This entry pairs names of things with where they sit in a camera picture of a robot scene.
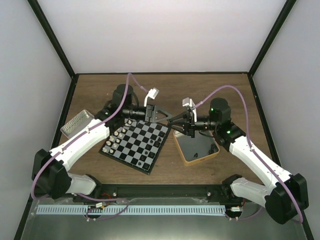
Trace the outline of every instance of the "wooden surface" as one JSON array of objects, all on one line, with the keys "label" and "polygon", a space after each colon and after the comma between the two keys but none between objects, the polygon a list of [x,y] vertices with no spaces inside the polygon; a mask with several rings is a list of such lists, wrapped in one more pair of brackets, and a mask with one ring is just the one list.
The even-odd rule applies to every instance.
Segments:
[{"label": "wooden surface", "polygon": [[[151,74],[136,75],[136,79],[147,89],[156,87],[160,90],[152,104],[160,105],[166,111],[177,115],[184,109],[182,99],[191,97],[195,103],[204,99],[214,89],[222,85],[237,87],[244,96],[248,107],[249,130],[252,141],[270,157],[266,137],[262,128],[248,77],[245,74]],[[106,101],[112,98],[117,85],[126,82],[126,75],[80,75],[71,106],[68,112],[69,121],[83,109],[96,114]],[[130,81],[134,92],[143,103],[145,92]],[[215,97],[227,99],[231,107],[231,117],[244,131],[244,108],[238,94],[232,89],[223,89]],[[197,114],[207,115],[210,101],[200,108]],[[67,139],[62,136],[60,144]],[[220,148],[217,157],[195,164],[184,166],[171,131],[159,158],[150,175],[141,173],[98,153],[103,142],[98,143],[83,155],[71,168],[74,174],[91,174],[102,183],[114,184],[221,184],[227,177],[240,174],[250,181],[260,183],[256,175],[240,160]]]}]

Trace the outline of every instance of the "white connector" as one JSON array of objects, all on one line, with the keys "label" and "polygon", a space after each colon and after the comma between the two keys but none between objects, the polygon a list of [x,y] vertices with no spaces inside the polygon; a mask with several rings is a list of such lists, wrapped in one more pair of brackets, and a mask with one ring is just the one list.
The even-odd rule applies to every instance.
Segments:
[{"label": "white connector", "polygon": [[242,212],[242,207],[241,206],[232,206],[231,207],[231,212]]},{"label": "white connector", "polygon": [[158,93],[159,93],[158,89],[156,89],[155,87],[151,88],[144,98],[143,106],[145,106],[145,107],[147,106],[148,98],[151,98],[154,100],[156,98],[156,96],[158,95]]},{"label": "white connector", "polygon": [[104,209],[106,206],[107,206],[107,203],[103,201],[103,202],[98,202],[98,203],[95,205],[95,208],[97,208],[97,209]]},{"label": "white connector", "polygon": [[[187,109],[191,109],[195,106],[194,101],[190,98],[190,97],[186,97],[185,99],[182,100],[182,106],[187,108]],[[197,122],[197,110],[193,109],[193,118],[194,118],[194,122]]]}]

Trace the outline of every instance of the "white panel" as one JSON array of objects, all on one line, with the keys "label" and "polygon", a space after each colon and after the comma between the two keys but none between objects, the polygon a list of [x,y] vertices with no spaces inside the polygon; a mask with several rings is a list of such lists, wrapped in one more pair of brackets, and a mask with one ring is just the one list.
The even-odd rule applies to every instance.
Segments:
[{"label": "white panel", "polygon": [[[88,215],[114,215],[122,211],[125,205],[110,205],[104,209],[94,209]],[[38,205],[37,215],[84,215],[88,212],[88,205]],[[198,216],[223,216],[225,217],[226,207],[224,205],[129,205],[121,213],[123,215],[198,215]]]},{"label": "white panel", "polygon": [[39,0],[76,73],[248,71],[285,0]]},{"label": "white panel", "polygon": [[0,3],[0,239],[13,239],[35,153],[49,149],[70,77],[26,0]]},{"label": "white panel", "polygon": [[254,76],[282,165],[307,180],[305,211],[320,239],[320,1],[297,1]]}]

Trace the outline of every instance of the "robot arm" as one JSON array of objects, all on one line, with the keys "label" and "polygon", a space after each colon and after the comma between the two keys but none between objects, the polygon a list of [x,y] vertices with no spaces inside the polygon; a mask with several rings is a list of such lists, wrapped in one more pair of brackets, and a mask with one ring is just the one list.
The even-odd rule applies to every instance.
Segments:
[{"label": "robot arm", "polygon": [[[263,185],[257,184],[235,174],[222,182],[227,197],[245,198],[261,205],[280,224],[286,223],[297,215],[296,208],[287,192],[252,152],[246,134],[231,121],[231,109],[228,102],[223,98],[214,98],[210,103],[209,115],[197,116],[196,120],[194,111],[195,109],[188,108],[186,112],[170,119],[169,125],[192,138],[195,137],[195,131],[212,131],[216,142],[244,162],[263,182]],[[306,209],[309,206],[306,179],[300,174],[292,175],[277,165],[253,143],[252,147],[287,185],[299,208],[301,210]]]},{"label": "robot arm", "polygon": [[[51,198],[57,199],[68,193],[79,193],[98,198],[100,196],[101,183],[97,179],[91,175],[68,173],[76,161],[94,145],[105,140],[119,127],[123,126],[125,124],[125,118],[156,123],[172,117],[171,114],[156,105],[147,104],[146,106],[139,107],[132,104],[134,92],[133,88],[129,86],[125,104],[122,106],[119,113],[105,124],[101,124],[94,129],[91,129],[115,112],[123,98],[124,88],[124,84],[119,85],[113,92],[112,101],[107,102],[104,108],[94,116],[94,119],[86,124],[85,127],[72,136],[67,142],[51,149],[49,152],[41,149],[36,153],[34,157],[32,180],[35,179],[39,170],[52,158],[52,156],[61,153],[48,165],[36,183],[36,185]],[[158,118],[158,112],[164,114],[165,117]],[[81,113],[75,116],[70,122],[79,122],[80,119]]]}]

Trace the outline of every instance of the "checkered board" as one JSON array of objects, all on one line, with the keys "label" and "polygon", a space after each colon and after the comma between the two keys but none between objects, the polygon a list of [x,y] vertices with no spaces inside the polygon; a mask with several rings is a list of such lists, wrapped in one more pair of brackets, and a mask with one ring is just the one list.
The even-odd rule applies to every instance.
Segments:
[{"label": "checkered board", "polygon": [[99,153],[149,175],[169,132],[170,128],[161,123],[126,119]]}]

